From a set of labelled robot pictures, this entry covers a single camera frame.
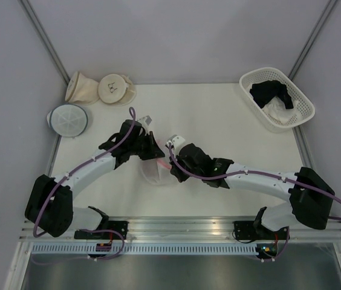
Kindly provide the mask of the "pink-trimmed mesh laundry bag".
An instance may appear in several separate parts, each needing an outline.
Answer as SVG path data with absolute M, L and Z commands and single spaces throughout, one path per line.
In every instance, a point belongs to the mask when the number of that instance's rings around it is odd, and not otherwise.
M 172 185 L 177 183 L 176 177 L 171 174 L 171 164 L 165 142 L 156 139 L 165 157 L 140 161 L 140 171 L 144 179 L 152 185 Z

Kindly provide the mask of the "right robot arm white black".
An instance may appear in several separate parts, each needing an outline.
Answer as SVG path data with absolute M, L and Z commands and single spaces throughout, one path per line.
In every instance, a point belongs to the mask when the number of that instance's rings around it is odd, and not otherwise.
M 263 172 L 233 160 L 211 158 L 193 143 L 170 149 L 170 172 L 178 182 L 194 177 L 213 188 L 250 190 L 282 200 L 280 205 L 258 211 L 253 221 L 257 237 L 266 239 L 296 224 L 314 230 L 326 229 L 335 193 L 313 169 Z

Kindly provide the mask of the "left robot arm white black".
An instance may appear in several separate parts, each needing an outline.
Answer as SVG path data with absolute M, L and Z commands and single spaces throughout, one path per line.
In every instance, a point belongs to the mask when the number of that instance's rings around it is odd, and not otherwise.
M 88 232 L 95 239 L 103 239 L 109 232 L 106 213 L 89 206 L 75 208 L 74 198 L 98 178 L 116 170 L 131 156 L 141 160 L 164 157 L 151 130 L 152 119 L 145 116 L 137 121 L 125 120 L 119 132 L 101 144 L 96 153 L 68 173 L 35 180 L 25 218 L 34 223 L 34 229 L 59 237 L 72 228 Z

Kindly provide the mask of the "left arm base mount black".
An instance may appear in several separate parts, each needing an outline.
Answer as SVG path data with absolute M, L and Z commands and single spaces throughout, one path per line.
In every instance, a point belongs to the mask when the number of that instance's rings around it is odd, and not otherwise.
M 128 233 L 128 221 L 109 221 L 105 228 L 97 230 L 77 230 L 75 240 L 122 240 Z

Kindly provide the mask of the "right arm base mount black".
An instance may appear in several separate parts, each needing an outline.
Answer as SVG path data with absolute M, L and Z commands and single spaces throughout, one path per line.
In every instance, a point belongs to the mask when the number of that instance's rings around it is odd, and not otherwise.
M 259 240 L 275 241 L 285 240 L 288 230 L 281 228 L 278 231 L 271 231 L 265 228 L 256 229 L 253 221 L 234 221 L 232 236 L 241 243 L 252 243 Z

